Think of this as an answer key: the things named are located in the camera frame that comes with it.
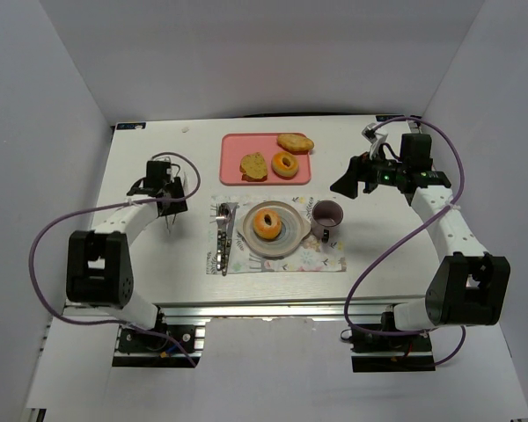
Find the metal serving tongs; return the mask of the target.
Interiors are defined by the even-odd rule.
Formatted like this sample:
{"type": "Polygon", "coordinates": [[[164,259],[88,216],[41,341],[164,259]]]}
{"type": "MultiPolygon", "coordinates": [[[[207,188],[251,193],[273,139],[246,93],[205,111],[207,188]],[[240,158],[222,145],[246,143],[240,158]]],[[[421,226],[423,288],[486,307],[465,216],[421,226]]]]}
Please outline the metal serving tongs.
{"type": "MultiPolygon", "coordinates": [[[[164,187],[166,198],[179,199],[186,196],[185,188],[180,176],[174,176],[164,187]]],[[[162,216],[165,218],[165,225],[168,233],[172,232],[172,227],[178,214],[187,211],[187,202],[185,200],[165,202],[162,205],[162,216]]]]}

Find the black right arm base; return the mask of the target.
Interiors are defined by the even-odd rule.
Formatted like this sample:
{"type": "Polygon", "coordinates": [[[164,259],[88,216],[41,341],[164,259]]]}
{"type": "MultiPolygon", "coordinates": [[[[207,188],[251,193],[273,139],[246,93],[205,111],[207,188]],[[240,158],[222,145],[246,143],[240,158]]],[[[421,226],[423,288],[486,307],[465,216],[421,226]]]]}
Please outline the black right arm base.
{"type": "Polygon", "coordinates": [[[351,346],[351,364],[354,373],[436,370],[432,344],[428,336],[383,337],[347,328],[341,332],[340,340],[351,346]]]}

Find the glazed top donut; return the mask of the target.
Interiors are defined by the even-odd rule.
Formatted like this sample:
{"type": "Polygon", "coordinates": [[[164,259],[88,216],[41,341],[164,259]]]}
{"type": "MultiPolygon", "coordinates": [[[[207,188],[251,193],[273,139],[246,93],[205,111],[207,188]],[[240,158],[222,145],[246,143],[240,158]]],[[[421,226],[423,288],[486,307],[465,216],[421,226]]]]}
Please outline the glazed top donut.
{"type": "Polygon", "coordinates": [[[273,209],[261,208],[253,218],[253,230],[264,240],[276,239],[282,230],[281,217],[273,209]]]}

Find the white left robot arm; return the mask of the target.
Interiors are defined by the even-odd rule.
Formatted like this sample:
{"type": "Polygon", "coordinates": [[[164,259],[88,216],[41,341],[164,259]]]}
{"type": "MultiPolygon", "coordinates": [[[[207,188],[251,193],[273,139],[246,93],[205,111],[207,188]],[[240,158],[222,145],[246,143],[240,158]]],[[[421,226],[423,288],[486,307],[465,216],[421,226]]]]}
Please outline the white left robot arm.
{"type": "Polygon", "coordinates": [[[151,160],[128,191],[130,203],[89,231],[71,234],[66,295],[69,301],[101,308],[112,317],[153,330],[160,310],[135,291],[130,245],[159,218],[187,211],[184,185],[170,161],[151,160]]]}

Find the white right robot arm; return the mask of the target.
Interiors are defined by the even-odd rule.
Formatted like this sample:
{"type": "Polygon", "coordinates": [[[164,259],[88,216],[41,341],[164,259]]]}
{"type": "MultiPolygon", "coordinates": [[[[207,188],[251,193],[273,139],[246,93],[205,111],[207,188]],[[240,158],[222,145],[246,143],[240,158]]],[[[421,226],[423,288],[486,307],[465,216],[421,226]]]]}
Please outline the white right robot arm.
{"type": "Polygon", "coordinates": [[[510,263],[494,256],[468,227],[455,205],[451,182],[432,168],[429,135],[404,134],[400,154],[389,159],[383,152],[386,135],[365,128],[370,150],[354,156],[346,173],[331,190],[354,199],[358,185],[371,193],[393,186],[422,219],[440,265],[423,298],[392,307],[389,322],[376,333],[384,337],[417,335],[444,325],[494,325],[501,315],[510,277],[510,263]]]}

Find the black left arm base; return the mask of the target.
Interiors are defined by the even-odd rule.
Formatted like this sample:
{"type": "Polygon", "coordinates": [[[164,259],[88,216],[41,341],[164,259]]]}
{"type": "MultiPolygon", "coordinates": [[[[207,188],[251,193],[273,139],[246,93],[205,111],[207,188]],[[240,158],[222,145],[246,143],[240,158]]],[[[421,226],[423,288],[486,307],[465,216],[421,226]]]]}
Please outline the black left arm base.
{"type": "MultiPolygon", "coordinates": [[[[167,334],[180,343],[195,364],[202,356],[205,325],[208,321],[208,319],[177,317],[169,317],[165,321],[167,334]]],[[[112,366],[194,368],[185,354],[171,340],[146,335],[129,328],[121,328],[118,331],[112,366]]]]}

